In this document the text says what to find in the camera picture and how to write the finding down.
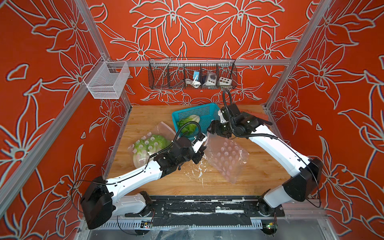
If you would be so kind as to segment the clear zipper bag pink dots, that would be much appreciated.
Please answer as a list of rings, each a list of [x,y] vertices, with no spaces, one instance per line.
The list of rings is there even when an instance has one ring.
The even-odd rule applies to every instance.
[[[157,124],[151,131],[136,140],[128,151],[135,168],[147,164],[149,157],[171,144],[176,132],[164,122]]]

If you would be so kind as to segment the chinese cabbage front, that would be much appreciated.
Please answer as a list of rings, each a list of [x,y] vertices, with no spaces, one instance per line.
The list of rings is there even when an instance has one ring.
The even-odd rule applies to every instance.
[[[159,152],[165,149],[171,144],[171,141],[163,137],[162,135],[150,135],[143,136],[137,140],[134,144],[133,151],[136,150],[147,150],[149,155]]]

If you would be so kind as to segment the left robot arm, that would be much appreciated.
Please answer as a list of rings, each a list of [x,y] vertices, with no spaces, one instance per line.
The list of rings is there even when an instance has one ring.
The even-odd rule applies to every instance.
[[[175,140],[170,150],[156,153],[153,160],[122,176],[104,180],[97,177],[90,182],[80,203],[90,230],[105,224],[111,217],[125,214],[146,215],[152,200],[145,192],[127,196],[139,187],[164,178],[179,170],[181,166],[193,161],[198,164],[204,156],[204,142],[207,136],[201,135],[191,142],[181,137]]]

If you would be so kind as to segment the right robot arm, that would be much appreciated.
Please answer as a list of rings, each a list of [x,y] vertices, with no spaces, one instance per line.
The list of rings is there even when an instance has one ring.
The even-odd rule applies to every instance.
[[[269,215],[289,201],[304,202],[313,191],[320,189],[322,161],[311,159],[287,145],[269,129],[271,122],[241,112],[236,104],[223,106],[218,115],[219,120],[213,120],[207,128],[210,134],[250,140],[271,155],[290,175],[282,185],[268,190],[259,198],[258,208],[262,215]]]

